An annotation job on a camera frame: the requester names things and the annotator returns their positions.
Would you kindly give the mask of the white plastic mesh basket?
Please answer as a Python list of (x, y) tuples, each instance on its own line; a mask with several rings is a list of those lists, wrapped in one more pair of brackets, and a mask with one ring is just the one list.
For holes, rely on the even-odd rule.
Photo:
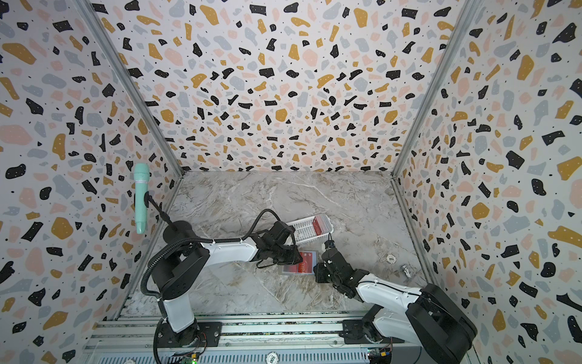
[(294, 237), (295, 237), (295, 242), (297, 245), (311, 244), (311, 243), (321, 243), (322, 244), (329, 237), (330, 234), (328, 234), (327, 236), (325, 236), (325, 235), (317, 236), (316, 235), (316, 233), (312, 227), (312, 221), (314, 218), (315, 218), (315, 215), (309, 216), (307, 218), (300, 218), (298, 220), (290, 221), (290, 222), (286, 223), (287, 225), (289, 225), (290, 227), (295, 229)]

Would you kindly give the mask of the stack of red cards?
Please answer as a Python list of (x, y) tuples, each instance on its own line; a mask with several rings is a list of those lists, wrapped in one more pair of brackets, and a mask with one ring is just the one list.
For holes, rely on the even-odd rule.
[(316, 215), (312, 221), (312, 227), (317, 236), (327, 236), (333, 232), (333, 225), (325, 214)]

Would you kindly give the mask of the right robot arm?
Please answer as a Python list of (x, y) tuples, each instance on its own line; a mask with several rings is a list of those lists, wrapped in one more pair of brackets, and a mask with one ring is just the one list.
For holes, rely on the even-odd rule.
[(314, 273), (316, 282), (372, 306), (362, 318), (343, 321), (339, 336), (347, 344), (383, 344), (396, 338), (423, 347), (437, 363), (460, 363), (472, 348), (476, 326), (434, 284), (409, 288), (354, 269), (332, 241), (325, 243)]

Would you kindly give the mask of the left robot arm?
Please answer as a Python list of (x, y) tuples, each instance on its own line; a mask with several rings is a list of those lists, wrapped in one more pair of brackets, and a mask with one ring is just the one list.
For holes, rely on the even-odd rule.
[(212, 327), (196, 320), (189, 291), (205, 267), (231, 262), (270, 259), (272, 265), (296, 265), (303, 261), (296, 245), (296, 229), (276, 221), (270, 229), (242, 238), (201, 238), (187, 221), (176, 221), (163, 233), (166, 246), (150, 259), (140, 283), (146, 296), (156, 298), (162, 314), (154, 343), (159, 347), (186, 347), (208, 337), (209, 347), (218, 345)]

